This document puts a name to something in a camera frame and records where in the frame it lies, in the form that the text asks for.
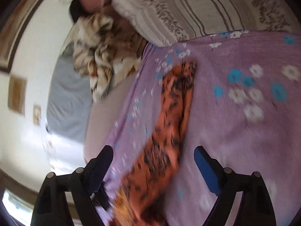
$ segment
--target bolt head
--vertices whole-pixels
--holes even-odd
[[[75,170],[76,173],[82,173],[84,171],[84,168],[79,167]]]
[[[261,174],[260,174],[260,172],[258,172],[258,171],[254,172],[254,175],[255,175],[256,177],[261,177]]]
[[[47,178],[52,178],[54,176],[54,173],[53,172],[50,172],[47,174]]]
[[[225,167],[224,172],[230,174],[232,172],[232,169],[229,167]]]

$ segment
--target orange scarf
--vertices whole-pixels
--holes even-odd
[[[112,226],[165,226],[150,206],[179,168],[192,102],[195,63],[183,63],[163,77],[162,110],[151,138],[126,174],[114,202]]]

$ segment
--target wall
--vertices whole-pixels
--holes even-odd
[[[44,0],[22,36],[11,73],[27,78],[25,116],[8,110],[9,75],[0,73],[0,169],[34,191],[51,170],[43,148],[46,107],[52,72],[72,27],[68,9],[69,5]],[[41,127],[33,125],[34,104],[42,108]],[[64,151],[71,148],[67,143]],[[77,150],[72,167],[84,164],[82,147]]]

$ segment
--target window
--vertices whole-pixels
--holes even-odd
[[[8,213],[25,226],[30,226],[33,205],[17,197],[9,190],[5,190],[2,202]]]

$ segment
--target black clamp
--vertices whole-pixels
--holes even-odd
[[[276,226],[273,205],[260,172],[243,175],[223,168],[203,146],[195,149],[194,157],[209,190],[218,197],[203,226],[224,226],[239,191],[243,195],[233,226]]]
[[[103,187],[103,178],[113,161],[113,149],[105,146],[97,158],[85,168],[77,168],[72,174],[56,176],[47,174],[40,189],[31,220],[31,226],[74,226],[65,192],[72,193],[74,204],[83,226],[104,226],[90,196],[104,209],[109,206]]]

